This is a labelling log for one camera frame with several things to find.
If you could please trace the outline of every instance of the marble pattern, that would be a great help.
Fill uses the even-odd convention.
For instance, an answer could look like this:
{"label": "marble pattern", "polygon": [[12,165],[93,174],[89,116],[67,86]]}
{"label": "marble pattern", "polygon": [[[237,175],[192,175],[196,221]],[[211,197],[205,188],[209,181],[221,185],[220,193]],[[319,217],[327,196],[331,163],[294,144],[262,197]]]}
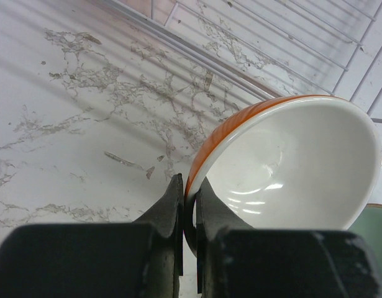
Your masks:
{"label": "marble pattern", "polygon": [[[199,25],[242,69],[272,66]],[[257,101],[93,1],[0,0],[0,243],[23,224],[136,219]],[[197,297],[184,249],[180,296]]]}

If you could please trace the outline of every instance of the white bowl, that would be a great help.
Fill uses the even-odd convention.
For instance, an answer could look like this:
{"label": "white bowl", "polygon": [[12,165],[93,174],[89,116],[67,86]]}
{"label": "white bowl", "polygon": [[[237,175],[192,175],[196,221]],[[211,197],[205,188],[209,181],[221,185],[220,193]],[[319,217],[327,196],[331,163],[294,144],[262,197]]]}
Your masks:
{"label": "white bowl", "polygon": [[374,123],[348,101],[300,96],[248,107],[221,124],[194,160],[187,241],[196,252],[194,195],[206,176],[253,227],[347,229],[369,199],[380,162]]}

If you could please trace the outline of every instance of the white surface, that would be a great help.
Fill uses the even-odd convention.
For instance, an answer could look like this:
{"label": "white surface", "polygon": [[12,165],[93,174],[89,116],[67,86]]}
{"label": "white surface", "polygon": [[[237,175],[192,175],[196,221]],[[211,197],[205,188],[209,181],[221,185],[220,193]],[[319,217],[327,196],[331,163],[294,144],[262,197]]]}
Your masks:
{"label": "white surface", "polygon": [[363,111],[311,97],[248,120],[200,172],[208,172],[217,196],[254,227],[343,229],[369,200],[380,164],[380,140]]}
{"label": "white surface", "polygon": [[[382,41],[382,17],[378,25],[341,96]],[[26,223],[136,219],[173,173],[186,180],[206,136],[256,102],[216,76],[206,84],[206,75],[85,0],[0,0],[0,243]],[[381,78],[382,62],[357,104],[369,105]],[[373,117],[382,117],[382,102]],[[371,200],[382,203],[382,170]],[[197,297],[187,248],[184,269],[180,295]]]}

